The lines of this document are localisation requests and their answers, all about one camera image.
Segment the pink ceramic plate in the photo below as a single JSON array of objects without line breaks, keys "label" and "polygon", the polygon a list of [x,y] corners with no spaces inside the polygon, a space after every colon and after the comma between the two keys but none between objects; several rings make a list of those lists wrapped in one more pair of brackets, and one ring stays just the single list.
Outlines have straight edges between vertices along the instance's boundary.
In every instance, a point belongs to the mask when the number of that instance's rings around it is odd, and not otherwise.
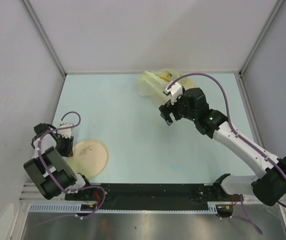
[{"label": "pink ceramic plate", "polygon": [[73,156],[67,158],[67,164],[76,174],[82,174],[89,180],[97,177],[108,164],[109,152],[100,140],[83,140],[72,150]]}]

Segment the pale green plastic bag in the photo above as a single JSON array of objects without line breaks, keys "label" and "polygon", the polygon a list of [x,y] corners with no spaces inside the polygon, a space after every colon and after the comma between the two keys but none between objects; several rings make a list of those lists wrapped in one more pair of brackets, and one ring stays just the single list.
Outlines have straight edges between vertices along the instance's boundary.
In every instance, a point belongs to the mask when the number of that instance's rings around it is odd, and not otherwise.
[{"label": "pale green plastic bag", "polygon": [[148,97],[158,108],[171,99],[163,93],[166,85],[183,74],[175,69],[164,68],[159,71],[144,71],[138,83],[139,94]]}]

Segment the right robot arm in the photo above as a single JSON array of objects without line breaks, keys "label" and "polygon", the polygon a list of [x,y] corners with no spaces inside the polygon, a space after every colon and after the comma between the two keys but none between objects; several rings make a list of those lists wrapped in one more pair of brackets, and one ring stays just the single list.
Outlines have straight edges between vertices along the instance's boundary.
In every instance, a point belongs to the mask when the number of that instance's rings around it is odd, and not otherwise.
[{"label": "right robot arm", "polygon": [[187,119],[210,139],[221,143],[254,172],[253,176],[222,175],[213,188],[214,196],[225,201],[231,195],[253,195],[267,206],[274,206],[286,193],[286,156],[280,158],[232,129],[228,117],[211,109],[200,88],[185,90],[165,89],[170,99],[159,107],[160,115],[168,125]]}]

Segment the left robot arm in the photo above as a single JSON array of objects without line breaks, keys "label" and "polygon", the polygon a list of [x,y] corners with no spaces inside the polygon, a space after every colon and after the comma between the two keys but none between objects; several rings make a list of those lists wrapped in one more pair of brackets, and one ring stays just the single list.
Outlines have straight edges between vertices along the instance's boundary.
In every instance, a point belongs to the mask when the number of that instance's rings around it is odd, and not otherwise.
[{"label": "left robot arm", "polygon": [[31,141],[33,157],[24,163],[23,168],[41,195],[51,200],[61,193],[77,194],[88,200],[94,188],[81,173],[74,172],[65,158],[72,157],[74,137],[72,124],[65,123],[56,129],[48,123],[40,123],[33,129],[35,136]]}]

